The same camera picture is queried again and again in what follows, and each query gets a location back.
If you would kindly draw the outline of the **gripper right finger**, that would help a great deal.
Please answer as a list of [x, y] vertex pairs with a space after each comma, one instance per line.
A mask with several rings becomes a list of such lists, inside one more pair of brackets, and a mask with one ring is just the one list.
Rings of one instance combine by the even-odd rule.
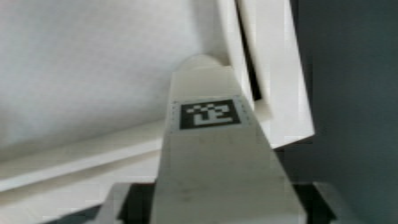
[[356, 215], [333, 185], [299, 182], [294, 189], [308, 214], [306, 224], [356, 224]]

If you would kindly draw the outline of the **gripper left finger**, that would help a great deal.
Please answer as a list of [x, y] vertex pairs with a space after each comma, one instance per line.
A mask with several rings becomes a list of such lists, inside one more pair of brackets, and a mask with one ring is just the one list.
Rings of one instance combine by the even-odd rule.
[[150, 224], [154, 195], [154, 183], [116, 183], [95, 224]]

